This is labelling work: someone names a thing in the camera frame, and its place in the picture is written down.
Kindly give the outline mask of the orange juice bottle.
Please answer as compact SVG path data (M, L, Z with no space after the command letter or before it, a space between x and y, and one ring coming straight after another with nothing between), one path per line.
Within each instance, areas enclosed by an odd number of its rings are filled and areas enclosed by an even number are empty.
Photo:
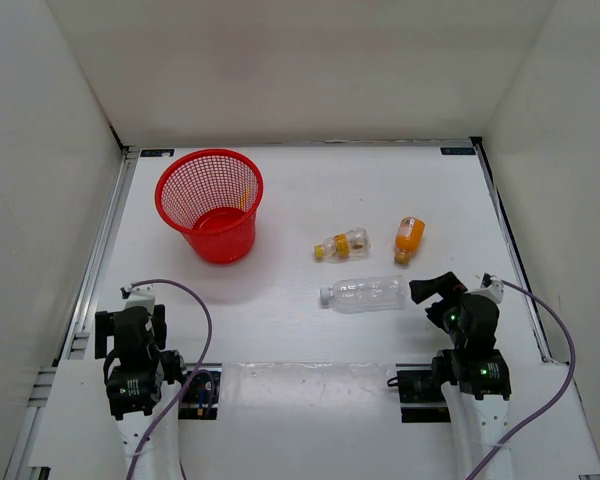
M394 242L394 261L406 265L416 254L425 230L425 223L416 217L401 220Z

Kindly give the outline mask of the clear bottle yellow cap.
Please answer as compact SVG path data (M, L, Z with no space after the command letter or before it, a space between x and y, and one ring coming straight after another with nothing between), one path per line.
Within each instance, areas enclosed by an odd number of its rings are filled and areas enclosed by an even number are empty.
M370 250L367 231L358 227L325 239L314 247L319 262L341 262L366 257Z

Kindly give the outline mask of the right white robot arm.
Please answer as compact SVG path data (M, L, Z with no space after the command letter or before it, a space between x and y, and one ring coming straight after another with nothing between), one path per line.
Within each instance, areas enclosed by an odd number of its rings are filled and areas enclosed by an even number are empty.
M509 428L510 371L495 348L502 282L484 275L479 288L468 290L447 272L412 280L409 289L416 304L440 297L425 313L452 343L433 358L429 387L450 414L458 477L512 479L511 453L502 441Z

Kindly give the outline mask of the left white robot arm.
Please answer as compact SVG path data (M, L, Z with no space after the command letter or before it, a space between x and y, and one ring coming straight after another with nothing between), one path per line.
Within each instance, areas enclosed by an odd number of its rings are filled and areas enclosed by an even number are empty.
M129 479L181 479L178 410L190 377L180 353L166 348L165 307L129 301L95 315L94 357L102 359L111 416Z

